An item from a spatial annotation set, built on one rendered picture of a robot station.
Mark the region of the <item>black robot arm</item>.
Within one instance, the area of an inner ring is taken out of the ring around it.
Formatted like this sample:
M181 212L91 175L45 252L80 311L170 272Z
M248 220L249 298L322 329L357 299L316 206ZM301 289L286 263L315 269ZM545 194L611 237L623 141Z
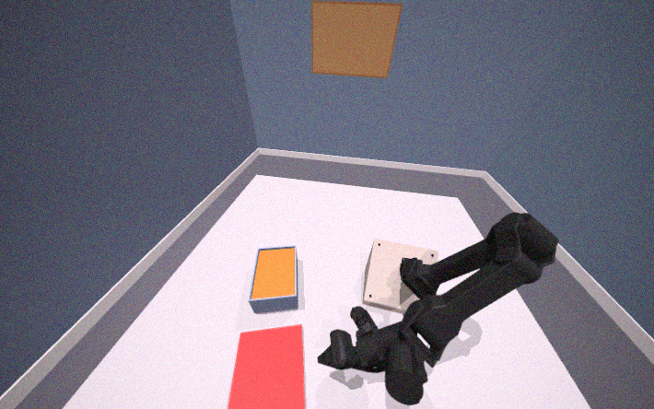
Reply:
M464 321L519 286L537 282L543 268L555 262L558 241L532 215L511 213L492 226L486 239L432 265L402 258L402 281L419 299L402 321L382 328L387 393L399 403L419 404L428 383L424 361L433 368ZM440 284L477 269L437 294Z

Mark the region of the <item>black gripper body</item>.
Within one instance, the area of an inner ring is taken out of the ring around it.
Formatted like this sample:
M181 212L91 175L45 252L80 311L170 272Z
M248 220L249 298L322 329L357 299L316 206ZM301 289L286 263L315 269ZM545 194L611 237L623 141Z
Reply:
M349 332L335 329L330 332L333 366L335 369L346 370L361 362L362 368L373 368L379 373L385 370L386 346L382 338L382 328L371 328L372 332L356 338L353 346Z

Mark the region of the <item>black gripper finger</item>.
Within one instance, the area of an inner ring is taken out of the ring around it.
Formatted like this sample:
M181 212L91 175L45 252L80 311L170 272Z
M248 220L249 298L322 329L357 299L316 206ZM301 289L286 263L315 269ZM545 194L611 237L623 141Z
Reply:
M331 345L329 345L328 348L317 357L317 362L326 367L334 368Z
M359 369L359 370L363 370L363 371L366 371L366 372L373 372L373 368L362 368L361 362L357 362L357 361L354 364L354 367L352 369Z

